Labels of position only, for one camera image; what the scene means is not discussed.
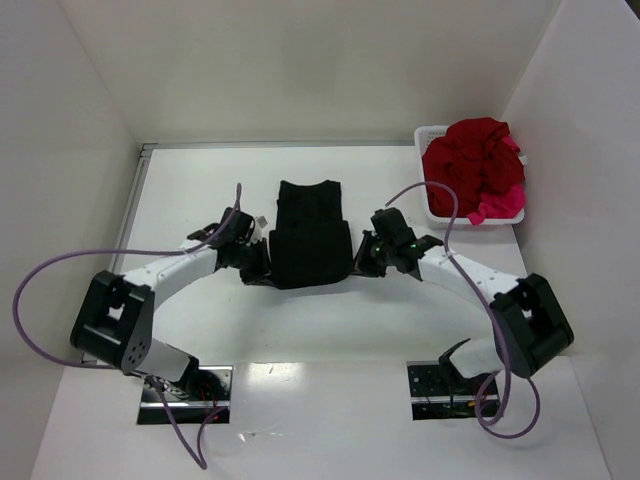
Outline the black t shirt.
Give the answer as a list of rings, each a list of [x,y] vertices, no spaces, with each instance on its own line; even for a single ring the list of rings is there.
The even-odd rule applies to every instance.
[[[269,233],[270,281],[281,290],[329,285],[353,269],[341,184],[280,183],[276,227]]]

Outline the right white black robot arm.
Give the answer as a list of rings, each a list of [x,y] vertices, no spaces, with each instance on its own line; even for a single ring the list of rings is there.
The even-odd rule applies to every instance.
[[[417,237],[396,208],[376,211],[371,223],[354,260],[357,275],[379,278],[393,267],[490,314],[490,337],[462,340],[440,356],[441,369],[452,380],[506,367],[529,379],[573,344],[573,329],[544,277],[499,272],[446,248],[434,236]]]

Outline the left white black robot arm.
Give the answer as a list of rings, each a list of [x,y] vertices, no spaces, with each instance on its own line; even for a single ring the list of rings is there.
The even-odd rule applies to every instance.
[[[238,270],[246,284],[268,276],[266,225],[263,217],[228,207],[219,223],[188,235],[177,255],[124,274],[99,272],[89,284],[71,345],[180,398],[199,395],[210,381],[198,358],[154,339],[154,314],[171,297],[221,269]]]

